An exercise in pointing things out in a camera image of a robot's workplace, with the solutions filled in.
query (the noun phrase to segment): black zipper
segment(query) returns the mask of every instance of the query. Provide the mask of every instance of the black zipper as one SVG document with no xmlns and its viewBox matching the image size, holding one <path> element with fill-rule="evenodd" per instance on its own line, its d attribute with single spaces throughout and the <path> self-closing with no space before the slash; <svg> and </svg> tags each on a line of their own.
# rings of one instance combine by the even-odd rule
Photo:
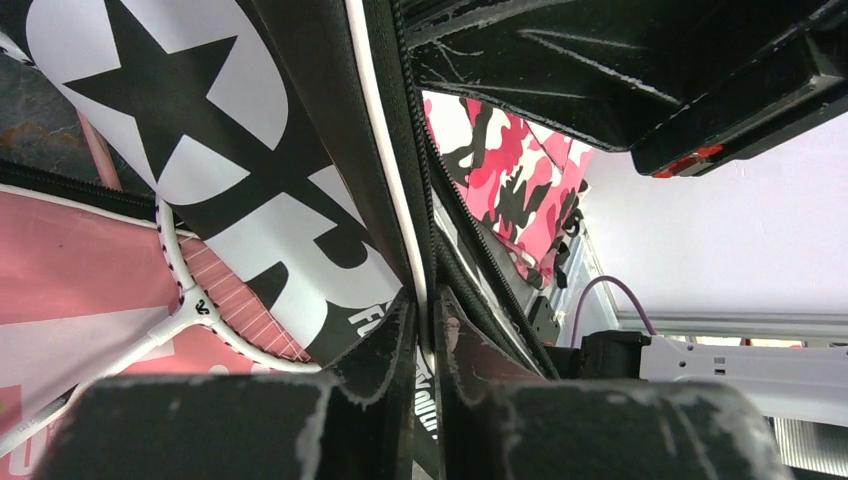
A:
<svg viewBox="0 0 848 480">
<path fill-rule="evenodd" d="M 495 257 L 492 254 L 492 251 L 489 249 L 486 244 L 485 239 L 483 238 L 483 234 L 480 232 L 479 227 L 477 226 L 476 219 L 471 212 L 468 210 L 468 207 L 465 205 L 465 202 L 462 201 L 462 197 L 459 193 L 454 182 L 450 179 L 450 174 L 448 171 L 447 165 L 445 165 L 444 161 L 442 161 L 441 155 L 439 155 L 439 150 L 436 148 L 435 141 L 433 140 L 430 132 L 427 128 L 427 120 L 424 115 L 424 108 L 422 104 L 422 98 L 418 88 L 415 86 L 415 77 L 413 75 L 412 70 L 412 62 L 409 59 L 409 51 L 406 47 L 406 39 L 404 34 L 404 19 L 403 19 L 403 11 L 401 9 L 401 2 L 397 0 L 393 0 L 391 4 L 392 8 L 392 16 L 394 17 L 395 22 L 395 34 L 397 36 L 397 44 L 398 44 L 398 54 L 400 57 L 401 69 L 403 74 L 404 86 L 406 89 L 407 95 L 407 104 L 409 106 L 409 110 L 412 114 L 414 135 L 415 135 L 415 147 L 418 153 L 418 158 L 420 162 L 420 171 L 421 171 L 421 181 L 425 188 L 425 204 L 427 207 L 427 215 L 429 219 L 429 230 L 430 230 L 430 245 L 432 246 L 433 251 L 431 258 L 436 258 L 435 245 L 436 245 L 436 229 L 438 228 L 435 224 L 434 217 L 434 209 L 433 209 L 433 198 L 432 198 L 432 181 L 430 178 L 430 170 L 433 169 L 439 173 L 436 175 L 440 175 L 443 178 L 442 184 L 447 183 L 450 185 L 450 191 L 452 191 L 453 198 L 451 199 L 443 199 L 446 202 L 452 201 L 452 203 L 459 205 L 461 211 L 463 212 L 463 216 L 465 217 L 464 222 L 469 226 L 467 230 L 470 230 L 474 233 L 476 237 L 476 244 L 473 247 L 476 247 L 476 250 L 482 253 L 484 257 L 483 271 L 484 275 L 488 277 L 490 284 L 492 284 L 492 280 L 494 280 L 494 284 L 491 285 L 492 290 L 498 296 L 499 299 L 503 299 L 504 303 L 507 307 L 507 312 L 513 319 L 513 325 L 518 331 L 519 336 L 524 340 L 525 345 L 530 349 L 534 358 L 538 362 L 538 366 L 542 368 L 542 371 L 549 378 L 558 378 L 559 375 L 557 373 L 556 368 L 553 365 L 550 357 L 545 351 L 545 347 L 542 342 L 539 340 L 539 337 L 536 335 L 536 332 L 530 326 L 530 322 L 527 319 L 527 316 L 524 313 L 524 309 L 518 303 L 518 299 L 515 298 L 515 295 L 512 292 L 512 288 L 510 288 L 509 284 L 506 281 L 506 278 L 501 273 L 500 268 L 498 267 Z"/>
<path fill-rule="evenodd" d="M 68 178 L 0 159 L 0 183 L 97 207 L 138 220 L 155 221 L 153 198 Z"/>
</svg>

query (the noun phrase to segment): red light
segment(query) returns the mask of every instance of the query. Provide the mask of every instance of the red light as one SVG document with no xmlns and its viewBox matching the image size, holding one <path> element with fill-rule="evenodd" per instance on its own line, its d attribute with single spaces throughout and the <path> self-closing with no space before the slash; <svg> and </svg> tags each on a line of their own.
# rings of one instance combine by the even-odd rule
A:
<svg viewBox="0 0 848 480">
<path fill-rule="evenodd" d="M 685 169 L 689 168 L 690 166 L 692 166 L 695 163 L 695 161 L 696 161 L 695 157 L 681 158 L 680 160 L 669 165 L 668 169 L 671 170 L 672 172 L 677 173 L 681 170 L 685 170 Z"/>
<path fill-rule="evenodd" d="M 724 145 L 713 145 L 712 147 L 703 147 L 695 151 L 695 155 L 699 157 L 711 157 L 716 153 L 724 150 Z"/>
</svg>

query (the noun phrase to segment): white ceiling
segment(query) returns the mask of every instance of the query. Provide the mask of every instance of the white ceiling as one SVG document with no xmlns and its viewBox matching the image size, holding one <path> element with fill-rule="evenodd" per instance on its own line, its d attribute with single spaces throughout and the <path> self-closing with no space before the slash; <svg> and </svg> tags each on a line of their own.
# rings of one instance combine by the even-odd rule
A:
<svg viewBox="0 0 848 480">
<path fill-rule="evenodd" d="M 848 116 L 701 178 L 596 153 L 583 211 L 604 273 L 649 313 L 848 314 L 845 132 Z"/>
</svg>

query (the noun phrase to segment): white badminton racket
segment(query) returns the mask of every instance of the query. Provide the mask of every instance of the white badminton racket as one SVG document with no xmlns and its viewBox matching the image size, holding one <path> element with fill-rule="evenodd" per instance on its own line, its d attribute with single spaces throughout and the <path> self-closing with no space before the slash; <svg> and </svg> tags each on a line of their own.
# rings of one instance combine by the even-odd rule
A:
<svg viewBox="0 0 848 480">
<path fill-rule="evenodd" d="M 177 237 L 171 207 L 158 196 L 156 223 L 165 260 L 180 290 L 179 308 L 100 373 L 71 387 L 0 436 L 0 458 L 61 416 L 87 386 L 122 372 L 192 325 L 211 329 L 237 353 L 274 370 L 313 373 L 321 369 L 316 363 L 307 363 L 309 357 L 303 349 L 209 247 L 199 240 Z"/>
</svg>

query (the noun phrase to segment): white edge trim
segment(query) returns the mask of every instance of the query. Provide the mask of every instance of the white edge trim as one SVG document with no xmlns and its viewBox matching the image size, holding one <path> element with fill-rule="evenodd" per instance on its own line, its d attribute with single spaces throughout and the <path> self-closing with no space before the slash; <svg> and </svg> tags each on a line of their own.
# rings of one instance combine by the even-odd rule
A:
<svg viewBox="0 0 848 480">
<path fill-rule="evenodd" d="M 386 183 L 389 187 L 389 195 L 392 205 L 397 213 L 401 236 L 409 256 L 409 264 L 412 269 L 412 281 L 415 286 L 415 297 L 418 300 L 421 322 L 426 324 L 427 312 L 427 284 L 424 274 L 424 261 L 415 235 L 415 227 L 412 223 L 412 214 L 406 203 L 406 193 L 400 178 L 395 152 L 392 149 L 392 141 L 389 137 L 389 126 L 386 115 L 383 112 L 383 103 L 380 99 L 380 90 L 377 84 L 377 74 L 374 71 L 374 60 L 371 56 L 371 44 L 368 40 L 368 27 L 365 20 L 365 8 L 362 0 L 345 0 L 348 14 L 350 36 L 353 42 L 353 51 L 356 56 L 356 68 L 359 71 L 359 80 L 362 83 L 362 94 L 365 97 L 365 105 L 368 109 L 368 118 L 377 142 L 377 151 L 380 153 L 380 163 L 383 165 L 383 173 L 386 175 Z"/>
</svg>

